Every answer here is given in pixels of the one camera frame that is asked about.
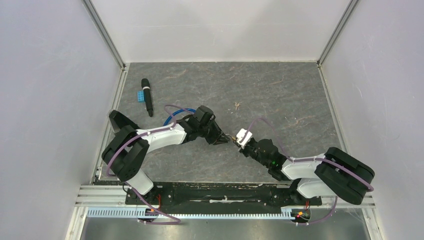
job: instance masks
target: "white wall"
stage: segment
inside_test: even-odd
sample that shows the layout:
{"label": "white wall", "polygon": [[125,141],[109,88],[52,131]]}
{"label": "white wall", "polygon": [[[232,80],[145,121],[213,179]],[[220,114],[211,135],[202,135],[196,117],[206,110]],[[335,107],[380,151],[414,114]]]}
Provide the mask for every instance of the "white wall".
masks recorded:
{"label": "white wall", "polygon": [[119,68],[80,0],[1,0],[0,34],[0,239],[63,239]]}
{"label": "white wall", "polygon": [[350,152],[369,164],[387,239],[422,239],[424,2],[363,0],[323,73]]}
{"label": "white wall", "polygon": [[349,0],[92,0],[126,62],[317,60]]}

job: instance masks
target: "black microphone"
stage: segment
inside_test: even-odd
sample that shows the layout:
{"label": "black microphone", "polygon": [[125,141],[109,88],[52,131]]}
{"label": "black microphone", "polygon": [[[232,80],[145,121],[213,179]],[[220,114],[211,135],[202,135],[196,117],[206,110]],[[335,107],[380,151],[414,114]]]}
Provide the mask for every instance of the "black microphone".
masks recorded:
{"label": "black microphone", "polygon": [[150,94],[150,83],[147,78],[141,80],[141,87],[143,88],[144,102],[146,103],[148,115],[153,117],[152,95]]}

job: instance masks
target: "blue plastic brick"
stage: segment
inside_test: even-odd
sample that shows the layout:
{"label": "blue plastic brick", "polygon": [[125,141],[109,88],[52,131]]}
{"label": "blue plastic brick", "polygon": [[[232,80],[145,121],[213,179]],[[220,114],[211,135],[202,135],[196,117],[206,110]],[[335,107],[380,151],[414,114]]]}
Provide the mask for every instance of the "blue plastic brick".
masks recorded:
{"label": "blue plastic brick", "polygon": [[137,92],[137,98],[138,98],[138,102],[139,103],[144,103],[145,102],[145,94],[143,93],[143,91],[138,91]]}

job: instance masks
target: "coiled blue cable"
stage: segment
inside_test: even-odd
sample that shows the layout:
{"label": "coiled blue cable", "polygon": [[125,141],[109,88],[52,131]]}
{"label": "coiled blue cable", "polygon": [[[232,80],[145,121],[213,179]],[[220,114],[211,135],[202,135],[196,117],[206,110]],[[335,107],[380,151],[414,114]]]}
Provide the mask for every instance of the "coiled blue cable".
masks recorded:
{"label": "coiled blue cable", "polygon": [[[193,108],[185,108],[185,109],[188,110],[188,111],[190,111],[190,112],[192,112],[192,113],[195,113],[196,112],[196,110],[194,110]],[[179,109],[179,110],[175,111],[172,115],[175,116],[175,115],[180,114],[182,112],[184,112],[184,110]],[[169,116],[166,119],[166,121],[165,121],[165,123],[163,125],[166,126],[166,125],[170,124],[171,119],[172,119],[172,117]]]}

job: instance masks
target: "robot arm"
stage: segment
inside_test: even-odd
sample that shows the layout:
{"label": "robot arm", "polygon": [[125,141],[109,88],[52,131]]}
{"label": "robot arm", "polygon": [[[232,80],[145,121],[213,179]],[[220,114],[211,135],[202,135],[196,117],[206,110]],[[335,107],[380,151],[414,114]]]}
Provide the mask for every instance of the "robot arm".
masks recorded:
{"label": "robot arm", "polygon": [[306,199],[339,196],[348,203],[359,205],[368,191],[368,187],[352,175],[319,159],[337,163],[369,184],[375,175],[370,167],[336,147],[317,156],[288,157],[279,153],[271,139],[256,141],[251,132],[246,134],[245,129],[238,132],[235,144],[240,153],[264,165],[276,180],[295,180],[291,187]]}
{"label": "robot arm", "polygon": [[215,122],[213,111],[203,105],[197,108],[193,115],[178,120],[175,126],[171,124],[140,129],[137,124],[116,110],[109,113],[109,120],[115,137],[101,155],[107,164],[126,142],[143,135],[129,145],[132,147],[130,150],[121,151],[110,166],[120,181],[127,182],[141,195],[145,195],[153,187],[153,182],[141,170],[144,158],[149,152],[169,145],[185,144],[197,137],[205,138],[207,143],[212,145],[228,143],[230,140]]}

